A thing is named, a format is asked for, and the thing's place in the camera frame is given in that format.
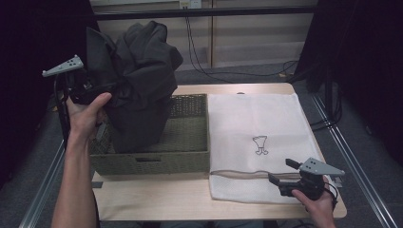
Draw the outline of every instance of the white cloth bag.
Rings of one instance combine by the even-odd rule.
[[[298,203],[266,178],[269,172],[298,173],[285,159],[321,160],[297,94],[209,94],[208,118],[214,200]],[[250,178],[257,173],[263,178]]]

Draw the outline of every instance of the hand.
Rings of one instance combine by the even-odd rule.
[[[323,177],[323,180],[326,183],[329,182],[325,177]],[[314,221],[316,227],[336,227],[333,218],[333,198],[328,192],[324,191],[322,196],[320,196],[320,198],[315,201],[308,199],[302,192],[298,191],[297,189],[293,190],[292,194],[305,206],[305,209],[309,212],[311,219]]]
[[[95,133],[95,125],[105,120],[102,107],[110,100],[110,93],[100,94],[90,105],[75,104],[70,98],[67,100],[68,115],[70,117],[70,136],[76,135],[80,139],[88,140]]]

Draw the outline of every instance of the wooden table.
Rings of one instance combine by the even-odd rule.
[[[289,84],[180,85],[175,95],[277,93],[292,94]],[[95,188],[101,220],[217,220],[302,219],[309,215],[301,204],[253,204],[212,200],[207,173],[171,175],[100,176]],[[347,210],[341,197],[334,211],[343,218]]]

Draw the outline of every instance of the wrist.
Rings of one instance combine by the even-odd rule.
[[[71,131],[67,141],[67,155],[68,154],[87,154],[89,149],[89,137],[86,137],[78,132]]]

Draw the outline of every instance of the woven basket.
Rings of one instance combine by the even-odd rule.
[[[210,169],[205,94],[173,96],[175,104],[157,144],[116,154],[109,125],[90,146],[91,164],[100,175],[208,172]]]

